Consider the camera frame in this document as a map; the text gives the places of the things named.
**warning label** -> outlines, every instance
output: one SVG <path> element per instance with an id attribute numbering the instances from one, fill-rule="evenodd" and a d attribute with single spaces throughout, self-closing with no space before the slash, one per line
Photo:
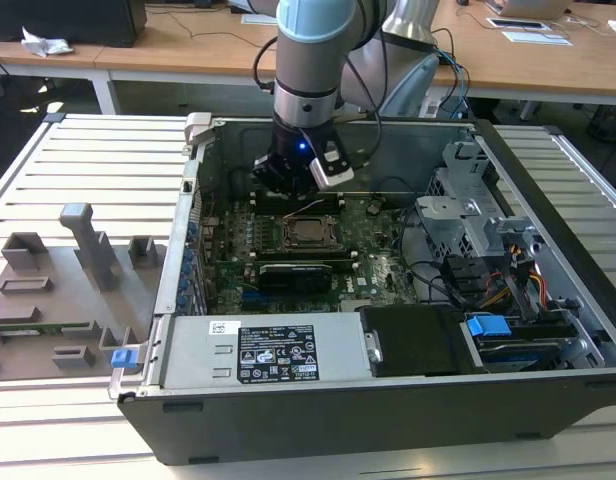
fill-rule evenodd
<path id="1" fill-rule="evenodd" d="M 312 325 L 239 329 L 241 383 L 319 380 Z"/>

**robotic arm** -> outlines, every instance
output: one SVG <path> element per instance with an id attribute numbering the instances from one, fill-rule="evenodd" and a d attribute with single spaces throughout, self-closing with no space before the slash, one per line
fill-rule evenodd
<path id="1" fill-rule="evenodd" d="M 351 180 L 363 161 L 346 151 L 334 111 L 343 98 L 412 115 L 413 94 L 423 98 L 438 64 L 430 34 L 438 0 L 246 1 L 232 3 L 271 16 L 276 10 L 279 25 L 272 142 L 253 174 L 288 196 Z"/>

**blue tab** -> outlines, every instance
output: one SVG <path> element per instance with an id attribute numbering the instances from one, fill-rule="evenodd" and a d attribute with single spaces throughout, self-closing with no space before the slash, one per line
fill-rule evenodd
<path id="1" fill-rule="evenodd" d="M 110 360 L 112 368 L 138 368 L 139 349 L 120 348 L 115 350 Z"/>
<path id="2" fill-rule="evenodd" d="M 484 337 L 512 335 L 512 330 L 503 315 L 475 315 L 466 322 L 468 330 L 473 337 L 483 335 Z"/>

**wire bundle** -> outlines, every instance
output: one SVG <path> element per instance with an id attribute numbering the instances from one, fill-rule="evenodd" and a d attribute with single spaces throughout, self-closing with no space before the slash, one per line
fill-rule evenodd
<path id="1" fill-rule="evenodd" d="M 440 48 L 436 48 L 436 51 L 439 55 L 441 55 L 444 59 L 446 59 L 446 61 L 450 64 L 450 66 L 452 67 L 453 75 L 455 77 L 452 88 L 450 89 L 450 93 L 448 93 L 446 98 L 444 98 L 442 102 L 439 104 L 439 108 L 442 109 L 444 112 L 450 113 L 450 118 L 454 118 L 454 116 L 458 114 L 459 108 L 461 107 L 462 104 L 466 106 L 467 110 L 470 109 L 468 107 L 468 102 L 467 102 L 468 91 L 470 90 L 470 83 L 471 83 L 470 72 L 468 72 L 468 69 L 466 67 L 464 67 L 463 65 L 460 65 L 457 62 L 457 59 L 455 57 L 455 40 L 452 36 L 452 32 L 448 30 L 447 28 L 438 28 L 437 30 L 432 31 L 432 33 L 437 33 L 437 32 L 446 32 L 448 34 L 448 37 L 450 38 L 450 53 L 445 52 L 441 50 Z M 449 110 L 446 110 L 444 108 L 444 105 L 454 95 L 455 90 L 457 89 L 457 85 L 460 83 L 460 81 L 461 81 L 461 84 L 459 87 L 459 102 L 457 102 L 457 106 L 451 112 Z"/>

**floor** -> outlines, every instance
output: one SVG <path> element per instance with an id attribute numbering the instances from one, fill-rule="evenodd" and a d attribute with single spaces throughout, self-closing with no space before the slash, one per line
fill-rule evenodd
<path id="1" fill-rule="evenodd" d="M 81 80 L 45 81 L 38 78 L 2 78 L 5 96 L 0 98 L 0 177 L 42 121 L 48 104 L 63 103 L 67 113 L 99 113 L 90 83 Z M 38 93 L 46 86 L 47 92 Z M 211 111 L 225 115 L 270 115 L 272 97 L 256 87 L 179 85 L 117 82 L 117 95 L 124 114 L 182 115 Z M 41 105 L 38 111 L 31 107 Z M 494 109 L 501 124 L 554 125 L 597 169 L 616 185 L 616 143 L 591 137 L 586 128 L 595 106 L 543 103 L 530 121 L 519 120 L 522 105 L 505 101 Z"/>

